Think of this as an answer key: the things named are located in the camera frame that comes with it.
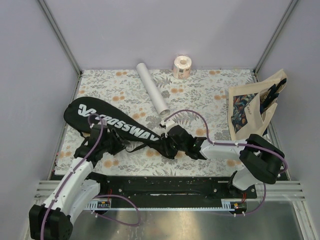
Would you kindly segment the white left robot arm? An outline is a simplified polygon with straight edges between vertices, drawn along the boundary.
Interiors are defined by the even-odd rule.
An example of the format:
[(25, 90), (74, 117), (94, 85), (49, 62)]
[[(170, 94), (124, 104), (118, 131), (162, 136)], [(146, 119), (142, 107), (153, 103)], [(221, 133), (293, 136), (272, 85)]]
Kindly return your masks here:
[(109, 186), (89, 179), (104, 153), (117, 154), (125, 148), (115, 129), (95, 124), (90, 136), (76, 149), (74, 161), (53, 193), (28, 213), (30, 237), (33, 240), (68, 240), (76, 219), (93, 197), (107, 195)]

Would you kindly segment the white shuttlecock tube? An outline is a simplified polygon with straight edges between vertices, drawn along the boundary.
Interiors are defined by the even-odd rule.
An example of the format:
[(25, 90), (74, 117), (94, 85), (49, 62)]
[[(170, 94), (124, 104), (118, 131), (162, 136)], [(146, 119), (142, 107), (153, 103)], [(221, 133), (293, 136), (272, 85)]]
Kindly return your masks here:
[(170, 109), (161, 95), (160, 89), (156, 86), (146, 64), (143, 62), (139, 63), (136, 66), (136, 70), (158, 115), (160, 117), (167, 116), (170, 113)]

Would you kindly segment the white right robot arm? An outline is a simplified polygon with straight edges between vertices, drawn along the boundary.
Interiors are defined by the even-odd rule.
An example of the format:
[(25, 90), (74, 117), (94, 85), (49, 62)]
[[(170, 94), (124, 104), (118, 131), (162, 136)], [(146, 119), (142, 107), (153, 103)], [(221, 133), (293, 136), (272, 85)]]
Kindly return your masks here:
[(176, 123), (160, 126), (165, 129), (162, 136), (168, 140), (169, 148), (184, 152), (191, 159), (241, 161), (244, 168), (232, 174), (227, 186), (233, 198), (239, 198), (257, 183), (275, 184), (281, 167), (286, 166), (284, 153), (257, 134), (241, 140), (210, 141), (208, 137), (193, 137)]

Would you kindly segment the black racket bag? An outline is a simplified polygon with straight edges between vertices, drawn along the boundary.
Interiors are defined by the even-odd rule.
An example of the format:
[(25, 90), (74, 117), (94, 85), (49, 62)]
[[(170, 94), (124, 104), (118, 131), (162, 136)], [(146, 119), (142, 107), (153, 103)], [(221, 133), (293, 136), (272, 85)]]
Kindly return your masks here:
[(75, 151), (75, 158), (84, 158), (96, 164), (106, 153), (105, 141), (108, 134), (121, 136), (127, 140), (127, 145), (130, 142), (142, 142), (135, 151), (148, 146), (161, 154), (161, 135), (101, 99), (89, 96), (77, 98), (68, 105), (63, 118), (81, 135), (90, 134)]

